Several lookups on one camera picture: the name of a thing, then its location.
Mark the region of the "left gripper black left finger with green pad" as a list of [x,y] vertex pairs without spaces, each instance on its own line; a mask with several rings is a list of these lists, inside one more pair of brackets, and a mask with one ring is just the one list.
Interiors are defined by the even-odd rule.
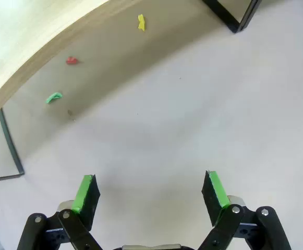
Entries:
[[85,175],[75,199],[51,217],[31,214],[25,224],[18,249],[59,249],[70,243],[74,249],[101,249],[90,231],[100,198],[95,175]]

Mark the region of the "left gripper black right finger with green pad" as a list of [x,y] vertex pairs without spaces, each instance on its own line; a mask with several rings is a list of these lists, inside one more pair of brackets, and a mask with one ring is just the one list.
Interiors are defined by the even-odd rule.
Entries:
[[243,199],[226,194],[216,171],[205,172],[202,195],[213,229],[199,249],[227,249],[234,238],[250,249],[291,249],[275,209],[248,209]]

